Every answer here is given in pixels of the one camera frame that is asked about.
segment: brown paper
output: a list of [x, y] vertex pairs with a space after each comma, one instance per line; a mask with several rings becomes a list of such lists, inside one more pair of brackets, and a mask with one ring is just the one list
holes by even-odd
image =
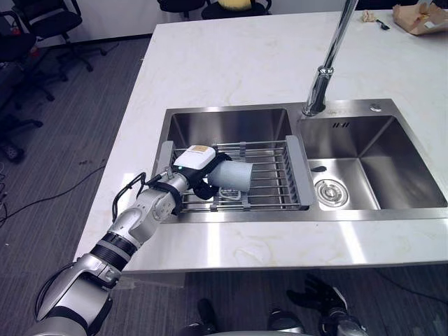
[[429, 8], [425, 3], [413, 6], [396, 5], [393, 19], [406, 32], [413, 35], [448, 32], [448, 13], [432, 3]]

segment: dish rack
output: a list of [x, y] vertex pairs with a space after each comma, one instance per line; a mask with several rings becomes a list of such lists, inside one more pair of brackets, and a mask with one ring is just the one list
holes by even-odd
[[[251, 188], [236, 193], [221, 190], [208, 200], [198, 198], [193, 191], [183, 194], [183, 213], [205, 211], [291, 211], [306, 210], [314, 201], [311, 173], [303, 145], [296, 136], [279, 141], [218, 143], [219, 152], [233, 161], [253, 164]], [[162, 144], [158, 171], [172, 166], [187, 148], [175, 148], [173, 141]]]

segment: gray carpet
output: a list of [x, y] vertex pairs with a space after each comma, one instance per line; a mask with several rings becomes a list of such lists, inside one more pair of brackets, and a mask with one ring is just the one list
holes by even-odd
[[[21, 164], [0, 158], [10, 212], [66, 190], [107, 161], [147, 45], [147, 39], [121, 41], [109, 55], [92, 59], [92, 73], [79, 64], [69, 72], [69, 82], [51, 85], [54, 102], [33, 92], [21, 111], [9, 106], [0, 113], [45, 124], [15, 137], [27, 152]], [[41, 67], [54, 69], [59, 52], [52, 50]], [[32, 325], [36, 291], [71, 261], [101, 175], [68, 195], [28, 208], [0, 229], [0, 335], [21, 335]], [[382, 271], [416, 291], [448, 298], [447, 265]], [[339, 287], [370, 336], [447, 334], [445, 305], [400, 290], [373, 269], [311, 269], [192, 273], [185, 288], [136, 280], [114, 290], [115, 303], [100, 335], [174, 335], [198, 320], [195, 304], [203, 297], [213, 302], [222, 330], [263, 330], [269, 311], [281, 307], [297, 313], [307, 331], [318, 335], [318, 314], [294, 306], [285, 295], [288, 288], [302, 289], [307, 272]]]

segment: faucet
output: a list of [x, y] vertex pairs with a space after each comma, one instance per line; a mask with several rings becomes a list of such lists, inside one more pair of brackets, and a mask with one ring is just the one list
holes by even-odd
[[337, 51], [339, 50], [342, 39], [344, 38], [347, 26], [356, 8], [358, 0], [346, 0], [344, 8], [342, 9], [339, 24], [336, 27], [335, 34], [331, 41], [330, 49], [328, 49], [325, 62], [317, 68], [314, 77], [313, 85], [309, 92], [308, 100], [303, 106], [302, 112], [306, 116], [315, 116], [316, 114], [325, 110], [325, 92], [331, 76], [335, 72], [333, 69], [333, 61], [335, 60]]

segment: white marble countertop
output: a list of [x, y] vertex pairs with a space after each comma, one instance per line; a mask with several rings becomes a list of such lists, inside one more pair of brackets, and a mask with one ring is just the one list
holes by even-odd
[[[392, 98], [448, 185], [446, 34], [415, 37], [353, 17], [329, 100]], [[111, 224], [116, 193], [151, 173], [166, 109], [303, 102], [339, 13], [160, 24], [146, 52], [76, 256]], [[133, 203], [123, 199], [120, 208]], [[448, 260], [448, 219], [162, 224], [125, 270], [350, 267]]]

